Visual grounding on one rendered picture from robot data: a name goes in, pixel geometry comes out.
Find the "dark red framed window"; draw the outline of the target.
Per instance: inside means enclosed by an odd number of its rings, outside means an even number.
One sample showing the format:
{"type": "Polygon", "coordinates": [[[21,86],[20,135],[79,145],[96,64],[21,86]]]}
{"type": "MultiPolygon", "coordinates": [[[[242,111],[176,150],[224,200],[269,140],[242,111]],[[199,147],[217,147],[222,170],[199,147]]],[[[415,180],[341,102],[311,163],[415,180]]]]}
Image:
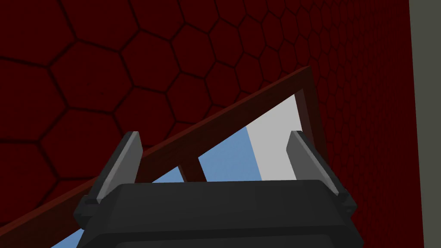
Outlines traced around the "dark red framed window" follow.
{"type": "MultiPolygon", "coordinates": [[[[285,146],[288,132],[301,126],[328,161],[311,67],[301,68],[148,149],[137,174],[140,182],[293,179],[285,146]]],[[[78,242],[73,212],[95,179],[0,228],[0,248],[52,248],[78,242]]]]}

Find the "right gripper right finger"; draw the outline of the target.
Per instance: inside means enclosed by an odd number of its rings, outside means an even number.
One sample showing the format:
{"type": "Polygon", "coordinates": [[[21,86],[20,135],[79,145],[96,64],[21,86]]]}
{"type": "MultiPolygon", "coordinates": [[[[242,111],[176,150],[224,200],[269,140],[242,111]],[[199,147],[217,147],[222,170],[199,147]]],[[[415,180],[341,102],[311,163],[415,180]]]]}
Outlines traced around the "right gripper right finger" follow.
{"type": "Polygon", "coordinates": [[[337,196],[351,217],[357,204],[304,132],[293,130],[286,147],[297,180],[320,180],[337,196]]]}

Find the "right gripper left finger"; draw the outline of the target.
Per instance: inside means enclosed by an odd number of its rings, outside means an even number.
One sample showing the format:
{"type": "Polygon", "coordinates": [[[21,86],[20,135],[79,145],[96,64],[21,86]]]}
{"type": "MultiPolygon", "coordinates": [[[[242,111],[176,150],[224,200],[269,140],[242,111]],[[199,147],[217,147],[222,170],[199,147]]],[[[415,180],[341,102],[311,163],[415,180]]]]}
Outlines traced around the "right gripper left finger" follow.
{"type": "Polygon", "coordinates": [[[100,202],[118,185],[134,183],[143,154],[140,134],[127,132],[87,195],[84,195],[74,211],[74,218],[85,229],[100,202]]]}

